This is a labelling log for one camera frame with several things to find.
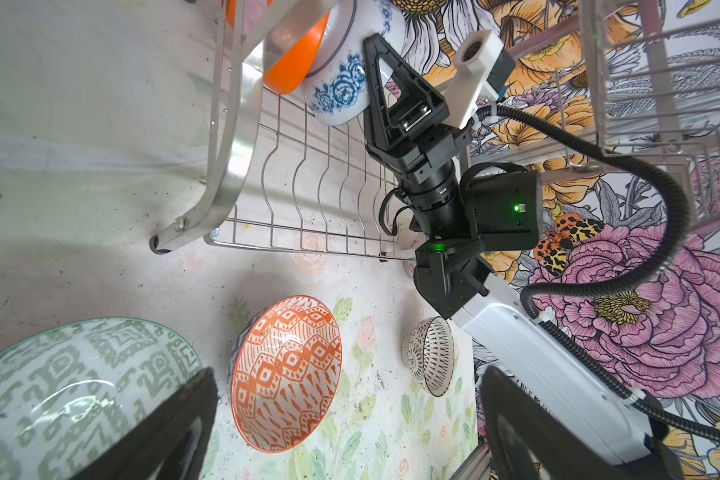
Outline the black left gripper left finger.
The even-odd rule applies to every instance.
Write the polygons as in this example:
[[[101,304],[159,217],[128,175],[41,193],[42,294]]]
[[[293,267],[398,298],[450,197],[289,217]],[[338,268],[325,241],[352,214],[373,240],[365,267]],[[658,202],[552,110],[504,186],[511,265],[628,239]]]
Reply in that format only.
[[[197,372],[76,479],[198,479],[218,404],[214,370]]]

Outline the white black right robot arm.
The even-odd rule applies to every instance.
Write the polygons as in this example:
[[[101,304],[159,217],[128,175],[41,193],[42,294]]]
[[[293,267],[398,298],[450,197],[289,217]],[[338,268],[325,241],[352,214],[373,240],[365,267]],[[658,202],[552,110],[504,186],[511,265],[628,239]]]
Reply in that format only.
[[[418,293],[498,358],[482,377],[487,444],[458,469],[461,478],[492,463],[503,479],[679,479],[665,439],[676,424],[640,387],[615,379],[581,346],[541,317],[538,295],[606,299],[635,289],[667,266],[688,231],[684,191],[666,172],[621,156],[610,165],[651,184],[667,208],[655,252],[632,270],[584,284],[539,282],[514,291],[486,262],[491,250],[526,249],[542,225],[541,176],[508,162],[458,173],[454,156],[477,119],[502,116],[530,126],[595,160],[601,149],[538,117],[497,103],[514,62],[491,31],[470,34],[457,73],[436,88],[380,34],[362,44],[369,106],[366,149],[398,185],[393,196],[426,236],[415,252]]]

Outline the orange patterned bowl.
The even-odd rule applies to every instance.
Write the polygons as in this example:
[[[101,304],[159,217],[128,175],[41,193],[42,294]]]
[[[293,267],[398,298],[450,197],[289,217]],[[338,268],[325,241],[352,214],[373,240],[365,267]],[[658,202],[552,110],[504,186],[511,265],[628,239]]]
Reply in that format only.
[[[229,401],[243,440],[263,453],[301,444],[326,417],[342,370],[342,339],[331,310],[291,296],[255,314],[229,360]]]

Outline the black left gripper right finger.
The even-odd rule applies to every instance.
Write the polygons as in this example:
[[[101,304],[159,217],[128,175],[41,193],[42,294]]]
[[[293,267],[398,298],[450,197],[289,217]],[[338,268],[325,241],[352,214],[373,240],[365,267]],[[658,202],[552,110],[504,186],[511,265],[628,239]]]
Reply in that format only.
[[[495,367],[481,380],[487,443],[501,479],[538,479],[537,459],[554,479],[626,479]]]

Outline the plain orange bowl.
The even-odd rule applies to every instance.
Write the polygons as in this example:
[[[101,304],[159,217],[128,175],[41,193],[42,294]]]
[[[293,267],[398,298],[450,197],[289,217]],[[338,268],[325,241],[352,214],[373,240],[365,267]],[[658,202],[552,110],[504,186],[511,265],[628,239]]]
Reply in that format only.
[[[272,1],[247,0],[243,30],[248,33],[260,20]],[[323,41],[330,14],[327,13],[263,76],[264,84],[281,95],[292,93],[306,78]]]

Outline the steel two-tier dish rack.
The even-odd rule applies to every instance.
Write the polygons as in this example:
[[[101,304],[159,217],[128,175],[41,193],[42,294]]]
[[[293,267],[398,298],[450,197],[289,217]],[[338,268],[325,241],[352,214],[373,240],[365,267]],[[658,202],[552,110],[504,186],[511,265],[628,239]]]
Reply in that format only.
[[[390,1],[399,52],[439,87],[475,31],[515,61],[500,98],[587,141],[667,169],[692,228],[720,229],[720,1]],[[159,255],[217,247],[409,260],[420,240],[397,179],[371,158],[363,115],[338,126],[309,111],[301,84],[263,82],[245,38],[218,29],[205,190],[155,234]]]

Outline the blue floral bowl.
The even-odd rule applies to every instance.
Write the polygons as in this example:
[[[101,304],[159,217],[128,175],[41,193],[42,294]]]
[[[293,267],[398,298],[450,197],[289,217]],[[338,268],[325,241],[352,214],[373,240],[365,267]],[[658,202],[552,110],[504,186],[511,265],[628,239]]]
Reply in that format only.
[[[329,11],[317,56],[301,83],[306,106],[321,124],[345,124],[368,107],[362,44],[375,33],[402,49],[404,16],[388,0],[342,0]]]

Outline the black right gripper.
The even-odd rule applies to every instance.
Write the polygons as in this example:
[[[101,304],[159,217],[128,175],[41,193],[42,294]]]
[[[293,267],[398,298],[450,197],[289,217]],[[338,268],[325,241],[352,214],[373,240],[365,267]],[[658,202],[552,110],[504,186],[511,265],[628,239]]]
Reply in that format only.
[[[411,229],[438,240],[468,237],[453,157],[471,142],[471,128],[440,125],[449,116],[444,96],[381,34],[363,40],[362,55],[366,150],[397,179],[396,196],[415,219]]]

